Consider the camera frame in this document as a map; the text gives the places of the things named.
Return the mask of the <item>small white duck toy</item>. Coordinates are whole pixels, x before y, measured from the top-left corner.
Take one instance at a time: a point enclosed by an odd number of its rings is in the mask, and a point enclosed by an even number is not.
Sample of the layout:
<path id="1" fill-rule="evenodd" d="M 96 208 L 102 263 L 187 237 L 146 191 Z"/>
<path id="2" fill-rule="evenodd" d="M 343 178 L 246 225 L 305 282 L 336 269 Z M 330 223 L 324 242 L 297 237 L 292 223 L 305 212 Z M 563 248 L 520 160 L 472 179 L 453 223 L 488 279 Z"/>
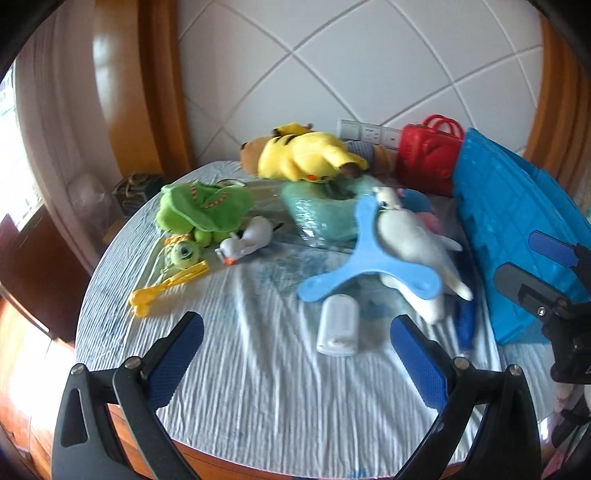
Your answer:
<path id="1" fill-rule="evenodd" d="M 215 249 L 217 258 L 224 265 L 233 265 L 243 257 L 250 255 L 270 244 L 273 232 L 283 226 L 276 226 L 263 216 L 256 216 L 249 220 L 242 234 L 231 233 L 219 243 Z"/>

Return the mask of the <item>green frog plush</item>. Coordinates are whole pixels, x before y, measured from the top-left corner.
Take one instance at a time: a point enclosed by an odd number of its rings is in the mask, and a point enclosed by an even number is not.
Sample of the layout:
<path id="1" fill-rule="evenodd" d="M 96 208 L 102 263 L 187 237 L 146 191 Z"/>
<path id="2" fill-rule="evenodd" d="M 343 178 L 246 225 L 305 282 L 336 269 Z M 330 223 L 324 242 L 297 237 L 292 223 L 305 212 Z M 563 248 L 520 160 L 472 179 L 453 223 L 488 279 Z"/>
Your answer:
<path id="1" fill-rule="evenodd" d="M 238 230 L 254 199 L 245 187 L 209 185 L 199 181 L 161 189 L 156 225 L 173 235 L 193 231 L 221 235 Z"/>

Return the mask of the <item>teal plush in plastic bag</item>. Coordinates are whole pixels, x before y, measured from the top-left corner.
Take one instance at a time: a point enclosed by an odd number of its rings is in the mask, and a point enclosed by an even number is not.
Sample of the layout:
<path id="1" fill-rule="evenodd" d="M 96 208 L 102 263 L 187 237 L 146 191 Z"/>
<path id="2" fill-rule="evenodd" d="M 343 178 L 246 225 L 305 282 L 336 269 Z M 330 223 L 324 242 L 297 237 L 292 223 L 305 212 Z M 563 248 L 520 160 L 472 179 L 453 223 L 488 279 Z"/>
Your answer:
<path id="1" fill-rule="evenodd" d="M 341 245 L 356 240 L 356 203 L 374 195 L 383 183 L 370 175 L 338 176 L 328 183 L 287 182 L 280 191 L 287 212 L 304 241 L 312 246 Z"/>

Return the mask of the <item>red plastic toy case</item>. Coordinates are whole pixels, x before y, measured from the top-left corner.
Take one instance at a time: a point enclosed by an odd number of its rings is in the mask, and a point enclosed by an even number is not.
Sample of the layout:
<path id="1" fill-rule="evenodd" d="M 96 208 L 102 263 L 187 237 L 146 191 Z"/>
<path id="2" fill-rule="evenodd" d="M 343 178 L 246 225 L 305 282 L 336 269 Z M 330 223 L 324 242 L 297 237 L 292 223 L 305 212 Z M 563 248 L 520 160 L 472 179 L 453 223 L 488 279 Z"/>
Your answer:
<path id="1" fill-rule="evenodd" d="M 406 187 L 451 197 L 453 173 L 465 132 L 454 119 L 441 114 L 402 130 L 394 176 Z"/>

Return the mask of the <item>white seal plush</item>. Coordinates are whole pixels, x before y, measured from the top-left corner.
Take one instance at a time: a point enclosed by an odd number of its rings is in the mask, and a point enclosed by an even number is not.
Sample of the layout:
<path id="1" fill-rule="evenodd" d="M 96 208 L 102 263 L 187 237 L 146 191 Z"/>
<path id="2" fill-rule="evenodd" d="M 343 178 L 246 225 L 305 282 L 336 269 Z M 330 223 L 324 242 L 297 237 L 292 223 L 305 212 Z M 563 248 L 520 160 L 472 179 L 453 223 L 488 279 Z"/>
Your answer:
<path id="1" fill-rule="evenodd" d="M 432 233 L 417 213 L 403 206 L 393 188 L 375 187 L 374 192 L 382 208 L 377 220 L 377 232 L 383 248 L 398 259 L 432 268 L 442 280 L 442 292 L 430 300 L 421 299 L 392 276 L 381 274 L 384 286 L 398 290 L 430 324 L 436 324 L 446 317 L 446 294 L 456 294 L 465 301 L 472 301 L 471 288 L 462 281 L 448 254 L 449 250 L 461 252 L 463 247 L 451 238 Z"/>

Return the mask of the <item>white curtain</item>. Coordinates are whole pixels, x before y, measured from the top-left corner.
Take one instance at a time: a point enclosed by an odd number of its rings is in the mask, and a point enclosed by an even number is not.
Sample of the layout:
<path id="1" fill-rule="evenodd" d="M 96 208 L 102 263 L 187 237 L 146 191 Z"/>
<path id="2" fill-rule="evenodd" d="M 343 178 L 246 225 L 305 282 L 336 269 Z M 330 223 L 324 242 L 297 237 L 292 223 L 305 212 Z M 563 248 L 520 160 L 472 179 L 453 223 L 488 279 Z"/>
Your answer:
<path id="1" fill-rule="evenodd" d="M 16 57 L 16 111 L 43 202 L 87 271 L 119 212 L 121 174 L 108 139 L 93 61 L 91 1 L 65 1 Z"/>

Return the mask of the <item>blue plastic storage crate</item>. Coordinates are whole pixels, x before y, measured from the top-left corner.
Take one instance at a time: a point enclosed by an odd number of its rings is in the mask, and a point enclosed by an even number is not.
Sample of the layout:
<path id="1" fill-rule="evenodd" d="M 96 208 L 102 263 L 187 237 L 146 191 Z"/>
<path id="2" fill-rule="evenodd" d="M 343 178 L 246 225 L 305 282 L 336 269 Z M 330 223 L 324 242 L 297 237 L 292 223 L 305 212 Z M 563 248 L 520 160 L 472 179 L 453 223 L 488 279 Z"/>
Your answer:
<path id="1" fill-rule="evenodd" d="M 590 224 L 546 171 L 474 128 L 464 137 L 453 183 L 458 215 L 484 282 L 496 342 L 546 344 L 541 322 L 498 292 L 494 274 L 511 262 L 575 302 L 589 300 L 575 273 L 534 252 L 529 237 L 540 231 L 589 247 Z"/>

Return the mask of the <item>blue and pink small plush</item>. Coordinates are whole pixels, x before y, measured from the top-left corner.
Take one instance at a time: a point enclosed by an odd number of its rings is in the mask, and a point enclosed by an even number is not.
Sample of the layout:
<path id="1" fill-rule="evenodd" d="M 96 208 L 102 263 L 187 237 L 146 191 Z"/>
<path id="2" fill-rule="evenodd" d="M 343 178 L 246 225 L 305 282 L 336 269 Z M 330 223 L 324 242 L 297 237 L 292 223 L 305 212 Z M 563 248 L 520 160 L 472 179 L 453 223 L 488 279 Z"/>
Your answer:
<path id="1" fill-rule="evenodd" d="M 403 187 L 399 187 L 397 193 L 403 207 L 415 213 L 429 231 L 437 235 L 444 234 L 443 226 L 424 193 Z"/>

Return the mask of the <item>yellow Pikachu plush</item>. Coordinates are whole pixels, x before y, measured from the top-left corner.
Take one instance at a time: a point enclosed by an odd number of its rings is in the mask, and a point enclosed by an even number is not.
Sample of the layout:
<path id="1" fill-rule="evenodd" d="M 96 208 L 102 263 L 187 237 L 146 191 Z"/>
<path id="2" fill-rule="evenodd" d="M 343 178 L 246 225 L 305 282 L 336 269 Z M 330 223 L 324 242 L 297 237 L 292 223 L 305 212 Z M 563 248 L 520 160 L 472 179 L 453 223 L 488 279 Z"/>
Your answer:
<path id="1" fill-rule="evenodd" d="M 365 158 L 349 152 L 334 135 L 315 131 L 311 124 L 276 127 L 270 136 L 250 141 L 242 153 L 252 158 L 257 176 L 273 180 L 322 183 L 341 174 L 356 178 L 370 169 Z"/>

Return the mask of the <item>white wall socket strip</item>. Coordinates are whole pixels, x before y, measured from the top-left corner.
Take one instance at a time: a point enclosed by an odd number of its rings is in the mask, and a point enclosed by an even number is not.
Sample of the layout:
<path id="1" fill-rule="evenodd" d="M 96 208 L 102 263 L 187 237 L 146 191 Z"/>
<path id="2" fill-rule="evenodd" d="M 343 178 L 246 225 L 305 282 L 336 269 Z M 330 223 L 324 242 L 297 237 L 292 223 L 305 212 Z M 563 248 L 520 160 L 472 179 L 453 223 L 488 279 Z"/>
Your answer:
<path id="1" fill-rule="evenodd" d="M 339 138 L 346 141 L 366 141 L 390 150 L 398 150 L 401 145 L 401 130 L 391 127 L 339 119 L 337 131 Z"/>

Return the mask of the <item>green one-eyed monster toy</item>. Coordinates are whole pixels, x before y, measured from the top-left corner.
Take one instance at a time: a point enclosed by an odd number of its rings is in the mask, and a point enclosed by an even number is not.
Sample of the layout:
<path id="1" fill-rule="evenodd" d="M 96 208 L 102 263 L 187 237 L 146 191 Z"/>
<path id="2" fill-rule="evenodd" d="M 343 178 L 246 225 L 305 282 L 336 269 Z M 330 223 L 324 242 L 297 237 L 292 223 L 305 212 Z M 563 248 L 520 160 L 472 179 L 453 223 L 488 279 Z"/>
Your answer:
<path id="1" fill-rule="evenodd" d="M 201 247 L 191 234 L 175 235 L 164 239 L 164 266 L 162 272 L 186 270 L 200 261 Z"/>

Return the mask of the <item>white striped tablecloth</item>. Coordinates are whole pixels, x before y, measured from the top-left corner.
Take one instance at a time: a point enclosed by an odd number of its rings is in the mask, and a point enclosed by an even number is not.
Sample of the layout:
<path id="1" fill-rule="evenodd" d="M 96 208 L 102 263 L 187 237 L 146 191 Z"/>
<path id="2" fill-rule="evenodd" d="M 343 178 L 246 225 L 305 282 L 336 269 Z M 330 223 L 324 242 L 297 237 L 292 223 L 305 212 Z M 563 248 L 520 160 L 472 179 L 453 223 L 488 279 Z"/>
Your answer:
<path id="1" fill-rule="evenodd" d="M 157 208 L 146 203 L 97 265 L 80 311 L 77 360 L 92 370 L 119 366 L 197 312 L 204 343 L 158 413 L 173 439 L 294 477 L 396 474 L 437 416 L 391 345 L 392 320 L 410 309 L 405 299 L 375 275 L 349 283 L 346 294 L 361 307 L 359 351 L 318 353 L 322 307 L 301 302 L 297 286 L 346 255 L 276 241 L 232 266 L 207 252 L 207 275 L 167 291 L 139 319 L 128 298 L 161 271 Z"/>

